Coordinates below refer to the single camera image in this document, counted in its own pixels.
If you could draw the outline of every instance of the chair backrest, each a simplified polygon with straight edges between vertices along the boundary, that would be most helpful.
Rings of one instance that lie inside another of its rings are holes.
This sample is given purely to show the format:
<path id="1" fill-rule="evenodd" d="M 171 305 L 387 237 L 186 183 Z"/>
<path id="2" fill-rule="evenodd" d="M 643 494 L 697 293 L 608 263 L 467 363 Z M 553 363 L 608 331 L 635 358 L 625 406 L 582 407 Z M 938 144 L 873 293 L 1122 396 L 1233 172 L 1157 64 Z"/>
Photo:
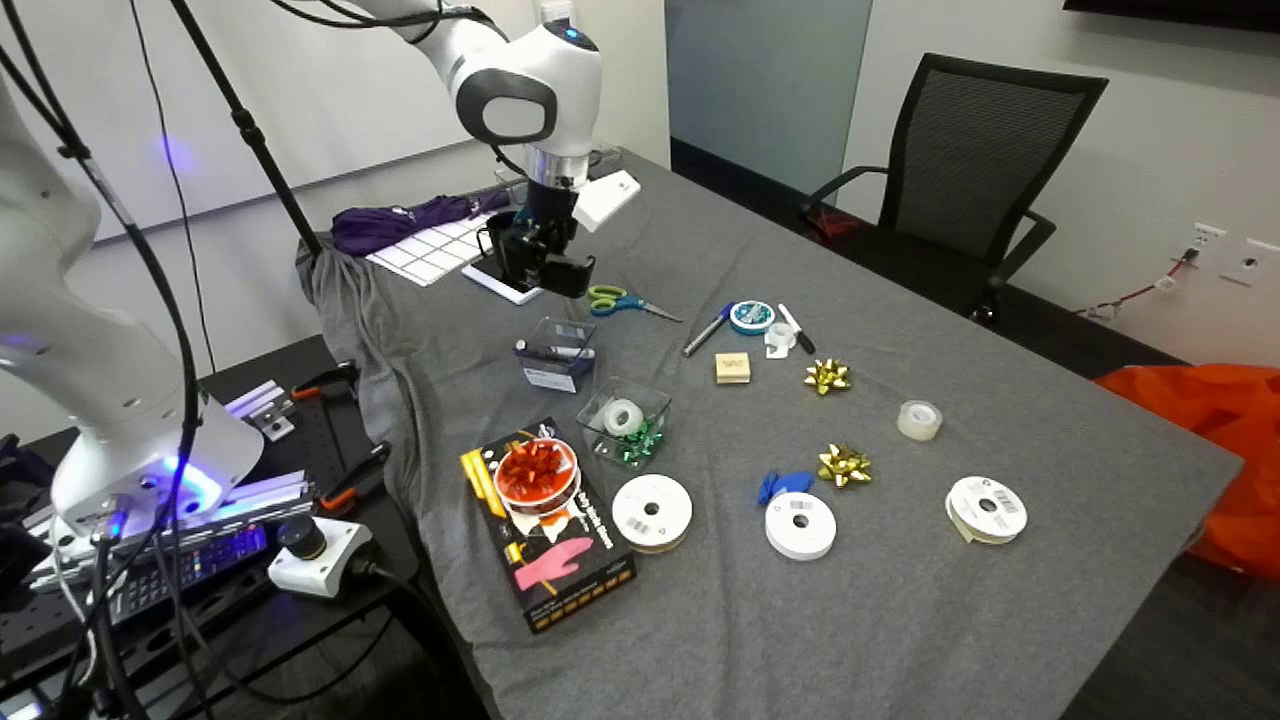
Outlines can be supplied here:
<path id="1" fill-rule="evenodd" d="M 879 230 L 995 267 L 1104 87 L 926 53 L 890 132 Z"/>

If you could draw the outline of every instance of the purple cloth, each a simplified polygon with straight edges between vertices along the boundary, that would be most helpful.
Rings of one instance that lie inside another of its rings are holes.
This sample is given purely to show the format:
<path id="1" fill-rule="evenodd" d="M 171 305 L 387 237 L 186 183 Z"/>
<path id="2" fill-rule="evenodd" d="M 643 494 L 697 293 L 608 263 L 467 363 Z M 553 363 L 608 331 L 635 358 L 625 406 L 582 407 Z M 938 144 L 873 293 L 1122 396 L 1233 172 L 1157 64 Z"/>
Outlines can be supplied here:
<path id="1" fill-rule="evenodd" d="M 465 216 L 485 216 L 506 205 L 510 195 L 504 190 L 487 190 L 474 195 L 435 195 L 412 208 L 345 208 L 333 216 L 333 247 L 346 256 L 372 256 L 387 246 L 398 246 L 412 232 L 456 226 Z"/>

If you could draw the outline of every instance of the metal stand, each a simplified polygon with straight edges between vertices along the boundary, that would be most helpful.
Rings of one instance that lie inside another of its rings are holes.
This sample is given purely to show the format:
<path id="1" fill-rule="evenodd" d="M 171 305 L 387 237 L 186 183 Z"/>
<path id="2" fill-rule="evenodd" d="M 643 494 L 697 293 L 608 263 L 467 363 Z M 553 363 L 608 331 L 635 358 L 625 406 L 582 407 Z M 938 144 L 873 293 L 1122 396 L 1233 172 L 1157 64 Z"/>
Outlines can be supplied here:
<path id="1" fill-rule="evenodd" d="M 240 104 L 224 64 L 214 59 L 197 14 L 186 8 L 186 0 L 171 0 L 180 23 L 186 30 L 207 78 L 214 80 L 214 87 L 224 93 L 229 107 L 230 107 L 230 125 L 240 129 L 244 144 L 251 150 L 257 165 L 268 172 L 274 199 L 282 205 L 292 230 L 298 232 L 298 241 L 309 246 L 309 253 L 318 253 L 318 237 L 309 226 L 302 208 L 296 205 L 296 191 L 289 190 L 274 157 L 268 153 L 268 136 L 257 129 L 251 111 Z"/>

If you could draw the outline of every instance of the floor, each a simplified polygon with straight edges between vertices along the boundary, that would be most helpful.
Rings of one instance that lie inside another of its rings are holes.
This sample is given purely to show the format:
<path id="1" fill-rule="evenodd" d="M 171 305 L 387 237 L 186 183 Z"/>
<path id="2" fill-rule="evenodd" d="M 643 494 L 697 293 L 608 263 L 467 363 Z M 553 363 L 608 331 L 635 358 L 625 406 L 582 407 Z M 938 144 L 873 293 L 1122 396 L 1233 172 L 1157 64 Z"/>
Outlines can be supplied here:
<path id="1" fill-rule="evenodd" d="M 677 172 L 795 230 L 792 208 L 801 195 L 792 190 L 735 172 L 730 165 L 687 144 L 677 144 Z M 1132 349 L 1122 342 L 1088 344 L 1088 353 L 1075 344 L 1072 353 L 1075 358 L 1049 349 L 1049 358 L 1088 376 L 1119 363 L 1122 358 L 1147 361 L 1147 349 Z M 324 642 L 309 659 L 268 676 L 263 688 L 302 693 L 324 685 L 324 676 L 339 672 L 367 645 L 372 627 L 374 622 Z M 355 676 L 327 695 L 296 708 L 270 708 L 237 695 L 219 705 L 214 718 L 467 720 L 474 712 L 458 712 L 456 679 L 446 679 L 438 666 L 430 666 L 398 627 L 393 627 L 387 642 L 355 668 Z M 1132 718 L 1280 720 L 1280 584 L 1256 584 L 1193 558 L 1176 560 L 1066 708 L 1066 720 Z"/>

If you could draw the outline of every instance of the scissors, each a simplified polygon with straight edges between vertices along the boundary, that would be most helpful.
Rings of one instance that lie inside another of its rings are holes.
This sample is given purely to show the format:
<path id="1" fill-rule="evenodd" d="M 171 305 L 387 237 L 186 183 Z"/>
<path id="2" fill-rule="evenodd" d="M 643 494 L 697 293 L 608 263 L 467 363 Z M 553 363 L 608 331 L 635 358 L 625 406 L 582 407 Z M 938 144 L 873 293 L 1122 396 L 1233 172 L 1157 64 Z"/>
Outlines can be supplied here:
<path id="1" fill-rule="evenodd" d="M 681 318 L 673 318 L 673 314 L 663 314 L 663 307 L 633 297 L 633 293 L 620 290 L 620 283 L 590 283 L 590 290 L 586 290 L 586 307 L 590 307 L 590 318 L 616 318 L 616 314 L 641 307 L 641 314 L 646 314 L 646 318 L 659 318 L 659 322 L 681 325 Z"/>

